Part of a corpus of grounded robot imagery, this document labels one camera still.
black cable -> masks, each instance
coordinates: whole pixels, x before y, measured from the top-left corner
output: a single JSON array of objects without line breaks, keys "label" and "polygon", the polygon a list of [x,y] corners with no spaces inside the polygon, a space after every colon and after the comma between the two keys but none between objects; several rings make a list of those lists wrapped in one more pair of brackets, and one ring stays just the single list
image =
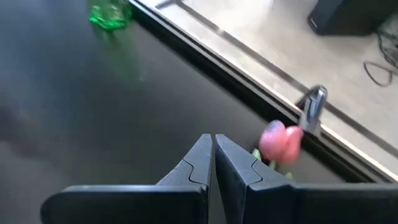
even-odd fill
[{"label": "black cable", "polygon": [[[379,49],[380,49],[381,53],[383,54],[384,59],[385,59],[390,65],[392,65],[393,67],[395,67],[396,69],[398,69],[398,66],[397,66],[397,64],[396,64],[396,61],[395,61],[393,58],[391,58],[390,56],[388,56],[388,54],[386,54],[386,52],[384,51],[384,49],[383,49],[383,47],[382,47],[381,35],[385,35],[385,36],[387,36],[389,39],[395,39],[395,40],[396,40],[396,37],[393,37],[393,36],[391,36],[391,35],[387,35],[387,34],[384,34],[384,33],[382,33],[382,34],[379,33],[379,32],[377,33],[377,42],[378,42],[378,45],[379,45]],[[373,67],[380,68],[381,70],[384,70],[384,71],[388,72],[388,81],[387,81],[387,83],[380,83],[379,81],[377,81],[377,80],[373,77],[373,75],[371,75],[371,73],[369,72],[369,69],[368,69],[368,67],[369,67],[370,65],[373,66]],[[384,67],[384,66],[382,66],[382,65],[376,64],[376,63],[374,63],[374,62],[364,62],[364,63],[363,63],[363,68],[365,69],[365,72],[366,72],[366,74],[368,74],[369,78],[370,78],[376,85],[381,86],[381,87],[387,87],[387,86],[391,85],[391,84],[392,84],[393,75],[398,75],[397,72],[395,72],[395,71],[393,71],[393,70],[391,70],[391,69],[389,69],[389,68],[386,68],[386,67]]]}]

pink flower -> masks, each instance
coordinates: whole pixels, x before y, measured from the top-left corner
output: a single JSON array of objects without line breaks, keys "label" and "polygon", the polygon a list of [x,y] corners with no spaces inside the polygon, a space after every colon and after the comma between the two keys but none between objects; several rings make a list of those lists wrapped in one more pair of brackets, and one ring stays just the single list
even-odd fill
[{"label": "pink flower", "polygon": [[280,121],[267,125],[259,141],[259,150],[263,158],[276,160],[278,164],[293,163],[300,152],[303,130],[298,126],[285,128]]}]

